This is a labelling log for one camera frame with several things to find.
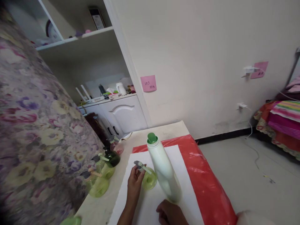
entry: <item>kettle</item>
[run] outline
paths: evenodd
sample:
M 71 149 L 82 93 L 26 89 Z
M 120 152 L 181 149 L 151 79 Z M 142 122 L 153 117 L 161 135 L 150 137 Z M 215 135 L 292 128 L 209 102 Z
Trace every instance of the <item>kettle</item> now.
M 127 92 L 124 88 L 124 85 L 120 82 L 120 83 L 117 83 L 117 91 L 119 92 L 120 95 L 126 95 Z

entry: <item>black baseboard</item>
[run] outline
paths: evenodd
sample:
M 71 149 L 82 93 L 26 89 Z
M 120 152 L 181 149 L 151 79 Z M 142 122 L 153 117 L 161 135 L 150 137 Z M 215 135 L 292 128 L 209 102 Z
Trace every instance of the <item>black baseboard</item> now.
M 258 132 L 258 130 L 256 130 L 255 127 L 253 127 L 252 129 L 253 129 L 253 133 Z M 242 130 L 237 130 L 237 131 L 232 131 L 232 132 L 228 132 L 228 133 L 217 134 L 217 135 L 210 136 L 210 137 L 196 139 L 195 141 L 198 142 L 198 145 L 201 145 L 201 144 L 206 144 L 206 143 L 210 143 L 210 142 L 226 140 L 226 139 L 230 139 L 230 138 L 237 138 L 237 137 L 249 135 L 249 134 L 251 134 L 251 128 L 246 128 L 246 129 L 242 129 Z

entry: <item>gray floor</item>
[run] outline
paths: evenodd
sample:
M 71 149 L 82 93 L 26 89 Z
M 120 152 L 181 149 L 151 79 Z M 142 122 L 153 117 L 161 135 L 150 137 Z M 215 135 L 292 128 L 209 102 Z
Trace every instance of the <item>gray floor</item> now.
M 199 148 L 236 213 L 249 209 L 276 225 L 300 224 L 300 162 L 255 136 Z

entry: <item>human hand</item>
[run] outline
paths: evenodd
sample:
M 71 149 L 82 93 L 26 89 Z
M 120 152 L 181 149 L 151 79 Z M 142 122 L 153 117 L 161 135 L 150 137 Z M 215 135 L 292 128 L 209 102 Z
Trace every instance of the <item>human hand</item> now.
M 188 225 L 181 208 L 163 200 L 156 209 L 159 213 L 158 221 L 161 225 Z
M 146 171 L 143 171 L 141 173 L 137 166 L 132 167 L 130 176 L 128 178 L 126 205 L 136 207 L 145 172 Z

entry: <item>table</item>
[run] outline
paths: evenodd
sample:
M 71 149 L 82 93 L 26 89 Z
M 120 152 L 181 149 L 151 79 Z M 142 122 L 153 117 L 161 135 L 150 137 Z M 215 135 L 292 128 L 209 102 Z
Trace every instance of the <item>table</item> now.
M 124 141 L 124 152 L 121 155 L 121 161 L 117 165 L 114 175 L 110 179 L 107 192 L 101 198 L 93 198 L 88 195 L 77 211 L 75 216 L 82 218 L 81 225 L 105 225 L 108 223 L 118 197 L 132 149 L 133 147 L 146 144 L 147 135 L 150 132 L 155 133 L 161 141 L 189 134 L 183 121 L 161 127 L 134 131 L 130 138 Z

